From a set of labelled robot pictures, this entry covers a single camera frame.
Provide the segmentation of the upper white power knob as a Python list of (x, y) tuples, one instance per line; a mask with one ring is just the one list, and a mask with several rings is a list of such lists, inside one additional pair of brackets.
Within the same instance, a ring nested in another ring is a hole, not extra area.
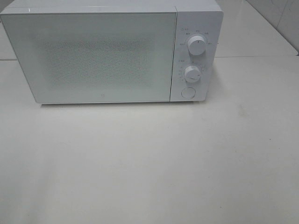
[(187, 40), (188, 51), (193, 56), (199, 56), (206, 50), (207, 39), (202, 34), (194, 34)]

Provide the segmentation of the round white door button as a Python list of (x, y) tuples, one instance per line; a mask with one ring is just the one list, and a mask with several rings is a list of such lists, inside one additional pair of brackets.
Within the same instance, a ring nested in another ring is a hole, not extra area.
[(182, 90), (181, 96), (187, 99), (192, 99), (196, 95), (196, 90), (192, 87), (186, 87)]

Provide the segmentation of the white microwave door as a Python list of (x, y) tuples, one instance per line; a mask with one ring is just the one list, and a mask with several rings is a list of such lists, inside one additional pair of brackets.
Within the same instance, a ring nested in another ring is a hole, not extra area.
[(1, 19), (37, 103), (170, 98), (175, 13), (15, 14)]

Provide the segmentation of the white timer knob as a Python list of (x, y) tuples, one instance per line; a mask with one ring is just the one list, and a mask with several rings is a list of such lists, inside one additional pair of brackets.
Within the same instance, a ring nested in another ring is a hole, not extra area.
[(197, 66), (188, 66), (184, 71), (185, 81), (188, 83), (195, 83), (200, 80), (202, 76), (201, 70)]

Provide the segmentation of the white microwave oven body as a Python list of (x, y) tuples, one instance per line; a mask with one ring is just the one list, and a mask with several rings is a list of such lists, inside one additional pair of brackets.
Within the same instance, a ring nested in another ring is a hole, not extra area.
[[(15, 0), (1, 12), (0, 19), (15, 14), (141, 13), (176, 14), (171, 91), (166, 102), (205, 100), (224, 16), (214, 0)], [(191, 55), (186, 43), (194, 34), (202, 34), (207, 39), (206, 50), (199, 56)], [(188, 83), (184, 78), (185, 68), (191, 65), (202, 72), (195, 83)], [(194, 98), (181, 96), (186, 87), (196, 90)]]

